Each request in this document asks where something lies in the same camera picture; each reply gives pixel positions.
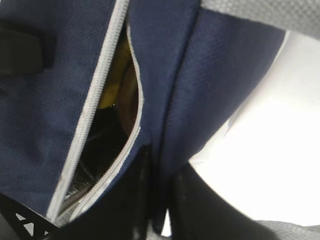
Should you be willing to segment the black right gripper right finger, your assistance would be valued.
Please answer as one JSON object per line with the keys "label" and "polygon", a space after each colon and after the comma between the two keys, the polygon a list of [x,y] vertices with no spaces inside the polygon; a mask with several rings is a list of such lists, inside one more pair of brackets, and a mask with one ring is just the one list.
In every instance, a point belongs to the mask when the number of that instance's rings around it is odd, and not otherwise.
{"label": "black right gripper right finger", "polygon": [[169,199],[173,240],[276,240],[267,227],[223,200],[187,164],[172,178]]}

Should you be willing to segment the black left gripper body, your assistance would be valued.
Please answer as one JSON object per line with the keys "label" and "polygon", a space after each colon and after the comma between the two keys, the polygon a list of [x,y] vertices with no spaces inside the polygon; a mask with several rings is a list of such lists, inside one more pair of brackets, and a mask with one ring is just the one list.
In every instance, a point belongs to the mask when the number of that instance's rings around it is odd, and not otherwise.
{"label": "black left gripper body", "polygon": [[45,240],[57,226],[11,199],[0,195],[0,238],[2,240]]}

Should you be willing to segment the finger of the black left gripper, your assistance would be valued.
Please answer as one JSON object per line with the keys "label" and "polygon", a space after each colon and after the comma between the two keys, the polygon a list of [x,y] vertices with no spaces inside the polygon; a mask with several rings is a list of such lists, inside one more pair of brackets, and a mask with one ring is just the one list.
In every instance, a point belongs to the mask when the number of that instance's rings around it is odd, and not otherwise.
{"label": "finger of the black left gripper", "polygon": [[25,24],[0,25],[0,75],[39,74],[55,62],[55,35]]}

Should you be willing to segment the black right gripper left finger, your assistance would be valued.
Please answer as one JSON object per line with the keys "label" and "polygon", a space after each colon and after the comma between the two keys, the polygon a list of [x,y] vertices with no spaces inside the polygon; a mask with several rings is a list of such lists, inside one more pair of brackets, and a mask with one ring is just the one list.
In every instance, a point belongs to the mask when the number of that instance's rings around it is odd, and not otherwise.
{"label": "black right gripper left finger", "polygon": [[51,240],[145,240],[152,207],[151,146],[138,151],[124,175],[90,209]]}

